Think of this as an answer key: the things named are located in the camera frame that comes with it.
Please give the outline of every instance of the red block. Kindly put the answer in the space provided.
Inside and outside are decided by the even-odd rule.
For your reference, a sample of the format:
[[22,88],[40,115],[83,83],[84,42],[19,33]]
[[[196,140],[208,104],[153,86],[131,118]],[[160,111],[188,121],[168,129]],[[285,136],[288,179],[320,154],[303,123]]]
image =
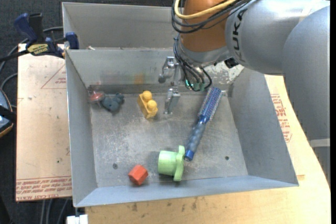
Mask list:
[[146,168],[144,168],[140,164],[137,164],[134,166],[132,171],[128,173],[128,177],[133,183],[140,186],[143,183],[143,181],[146,179],[146,177],[148,177],[148,172]]

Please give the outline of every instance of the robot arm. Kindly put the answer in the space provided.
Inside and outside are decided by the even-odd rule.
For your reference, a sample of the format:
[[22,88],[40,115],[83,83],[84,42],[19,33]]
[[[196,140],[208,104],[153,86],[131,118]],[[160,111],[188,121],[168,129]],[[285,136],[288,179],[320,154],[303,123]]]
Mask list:
[[174,2],[172,22],[181,65],[199,76],[223,60],[283,75],[308,140],[319,145],[315,152],[330,183],[330,1],[185,0],[183,12],[180,2]]

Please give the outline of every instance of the bin floor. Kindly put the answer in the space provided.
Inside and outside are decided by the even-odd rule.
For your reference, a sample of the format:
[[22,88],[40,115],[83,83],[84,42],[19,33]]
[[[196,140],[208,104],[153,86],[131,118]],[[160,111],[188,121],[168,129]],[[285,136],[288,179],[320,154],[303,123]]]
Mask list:
[[[129,171],[141,164],[148,170],[144,184],[171,182],[158,174],[161,150],[177,151],[186,145],[205,93],[181,93],[173,114],[164,114],[165,93],[153,93],[158,113],[146,119],[137,94],[125,94],[118,113],[91,105],[92,140],[98,187],[132,184]],[[207,123],[192,162],[184,163],[182,180],[247,175],[244,156],[227,96]]]

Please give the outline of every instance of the yellow cable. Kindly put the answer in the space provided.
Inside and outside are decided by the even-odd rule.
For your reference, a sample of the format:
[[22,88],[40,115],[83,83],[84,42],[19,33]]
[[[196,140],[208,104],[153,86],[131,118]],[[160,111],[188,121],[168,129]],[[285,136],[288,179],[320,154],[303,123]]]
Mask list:
[[198,13],[194,13],[194,14],[189,14],[189,15],[183,15],[179,12],[179,3],[180,3],[181,0],[176,0],[175,1],[175,5],[174,5],[174,12],[176,14],[176,16],[178,18],[181,18],[181,19],[194,19],[194,18],[198,18],[198,17],[201,17],[203,15],[206,15],[206,14],[209,14],[213,11],[216,11],[216,10],[219,10],[219,9],[224,9],[226,8],[227,6],[231,5],[233,2],[235,2],[236,0],[229,0],[225,3],[221,3],[219,5],[216,5],[216,6],[213,6],[211,8],[208,8],[208,9],[205,9],[201,12],[198,12]]

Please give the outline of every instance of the blue clamp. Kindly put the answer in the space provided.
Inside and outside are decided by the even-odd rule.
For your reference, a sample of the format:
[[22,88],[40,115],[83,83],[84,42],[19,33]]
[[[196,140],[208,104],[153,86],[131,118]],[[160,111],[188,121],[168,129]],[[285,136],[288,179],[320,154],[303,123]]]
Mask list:
[[[31,53],[34,56],[53,55],[64,58],[64,50],[50,37],[44,36],[42,18],[42,14],[29,16],[27,13],[23,13],[14,21],[16,30],[28,39],[26,43],[27,53]],[[74,32],[66,33],[64,41],[68,42],[68,48],[79,49],[78,38]]]

